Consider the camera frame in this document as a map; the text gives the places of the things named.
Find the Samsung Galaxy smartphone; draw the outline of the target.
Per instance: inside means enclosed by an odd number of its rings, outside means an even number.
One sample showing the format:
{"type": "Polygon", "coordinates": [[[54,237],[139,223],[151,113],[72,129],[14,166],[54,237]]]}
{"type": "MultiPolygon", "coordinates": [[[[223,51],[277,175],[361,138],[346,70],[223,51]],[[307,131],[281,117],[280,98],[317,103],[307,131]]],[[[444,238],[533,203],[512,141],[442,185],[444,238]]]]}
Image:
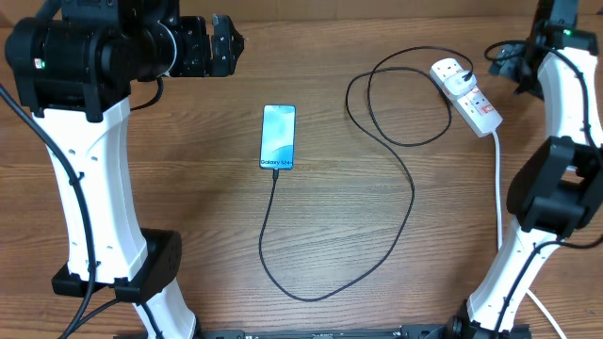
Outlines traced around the Samsung Galaxy smartphone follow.
{"type": "Polygon", "coordinates": [[[259,167],[291,170],[294,167],[296,107],[265,105],[263,109],[259,167]]]}

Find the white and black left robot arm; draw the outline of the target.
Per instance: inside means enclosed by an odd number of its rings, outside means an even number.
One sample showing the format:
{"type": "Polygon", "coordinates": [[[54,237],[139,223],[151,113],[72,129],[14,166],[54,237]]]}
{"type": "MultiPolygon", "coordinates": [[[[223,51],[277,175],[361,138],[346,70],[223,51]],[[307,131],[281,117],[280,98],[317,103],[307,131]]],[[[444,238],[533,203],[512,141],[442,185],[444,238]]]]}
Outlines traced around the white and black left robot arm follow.
{"type": "Polygon", "coordinates": [[[69,257],[55,293],[80,299],[67,327],[88,321],[92,295],[132,304],[147,338],[199,338],[176,275],[176,231],[140,227],[128,169],[133,82],[232,75],[245,40],[232,19],[184,16],[175,1],[47,1],[5,44],[18,94],[8,105],[44,142],[67,224],[69,257]]]}

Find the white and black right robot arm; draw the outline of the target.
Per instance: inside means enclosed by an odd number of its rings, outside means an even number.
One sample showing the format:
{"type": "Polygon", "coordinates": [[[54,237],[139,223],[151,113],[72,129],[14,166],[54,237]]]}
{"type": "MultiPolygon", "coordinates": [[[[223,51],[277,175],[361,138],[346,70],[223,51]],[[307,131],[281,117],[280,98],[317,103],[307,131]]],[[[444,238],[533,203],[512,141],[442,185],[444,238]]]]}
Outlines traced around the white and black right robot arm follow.
{"type": "Polygon", "coordinates": [[[478,289],[433,338],[529,338],[516,312],[548,257],[569,247],[602,203],[602,127],[595,97],[595,33],[579,30],[574,0],[540,0],[525,40],[495,43],[490,74],[546,107],[546,140],[514,176],[512,223],[478,289]]]}

